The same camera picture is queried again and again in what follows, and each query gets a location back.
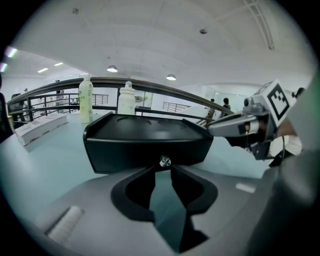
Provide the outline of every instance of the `white plastic bottle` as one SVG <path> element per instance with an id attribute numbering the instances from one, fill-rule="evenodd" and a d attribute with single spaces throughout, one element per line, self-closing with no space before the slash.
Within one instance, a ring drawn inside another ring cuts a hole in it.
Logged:
<path id="1" fill-rule="evenodd" d="M 118 114 L 134 115 L 136 108 L 135 89 L 132 88 L 132 82 L 125 82 L 125 87 L 120 88 L 118 100 Z"/>
<path id="2" fill-rule="evenodd" d="M 79 85 L 79 101 L 80 101 L 80 120 L 81 123 L 87 124 L 93 121 L 92 111 L 92 93 L 94 86 L 90 81 L 90 75 L 86 74 L 83 81 Z"/>

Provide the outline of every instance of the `white ceiling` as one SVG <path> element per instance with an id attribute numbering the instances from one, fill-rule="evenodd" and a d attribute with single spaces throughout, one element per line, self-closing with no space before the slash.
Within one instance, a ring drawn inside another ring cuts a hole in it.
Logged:
<path id="1" fill-rule="evenodd" d="M 93 76 L 174 87 L 286 81 L 310 76 L 317 64 L 292 19 L 267 0 L 55 0 L 13 46 Z M 107 72 L 109 65 L 119 72 Z M 167 81 L 168 74 L 177 80 Z"/>
<path id="2" fill-rule="evenodd" d="M 72 75 L 81 73 L 80 70 L 73 69 L 64 64 L 55 66 L 60 63 L 59 60 L 46 58 L 24 50 L 18 50 L 13 57 L 6 58 L 7 67 L 3 73 L 4 77 L 30 77 L 30 78 L 50 78 L 58 77 L 61 74 Z M 38 73 L 39 70 L 48 68 L 48 70 Z"/>

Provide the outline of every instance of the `white box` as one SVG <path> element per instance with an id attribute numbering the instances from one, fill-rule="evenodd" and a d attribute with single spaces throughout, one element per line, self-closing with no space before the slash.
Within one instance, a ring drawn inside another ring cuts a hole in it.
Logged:
<path id="1" fill-rule="evenodd" d="M 67 122 L 65 114 L 50 114 L 15 129 L 15 133 L 21 144 L 25 146 Z"/>

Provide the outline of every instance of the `black plastic container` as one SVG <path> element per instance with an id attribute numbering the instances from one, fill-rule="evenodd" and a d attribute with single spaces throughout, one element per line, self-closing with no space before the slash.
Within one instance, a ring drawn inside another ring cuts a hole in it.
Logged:
<path id="1" fill-rule="evenodd" d="M 213 137 L 195 123 L 149 116 L 108 113 L 90 123 L 83 141 L 95 173 L 160 167 L 162 156 L 172 164 L 202 162 Z"/>

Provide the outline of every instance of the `metal screw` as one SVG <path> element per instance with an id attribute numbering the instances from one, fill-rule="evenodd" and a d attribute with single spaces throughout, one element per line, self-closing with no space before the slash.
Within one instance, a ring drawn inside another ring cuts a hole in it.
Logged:
<path id="1" fill-rule="evenodd" d="M 73 8 L 72 9 L 72 13 L 77 15 L 79 13 L 79 9 L 78 8 Z"/>
<path id="2" fill-rule="evenodd" d="M 202 28 L 202 29 L 200 29 L 199 32 L 200 32 L 200 34 L 204 35 L 204 34 L 208 33 L 208 30 L 206 28 Z"/>
<path id="3" fill-rule="evenodd" d="M 163 155 L 160 157 L 160 166 L 161 167 L 168 167 L 171 165 L 171 160 L 167 155 Z"/>

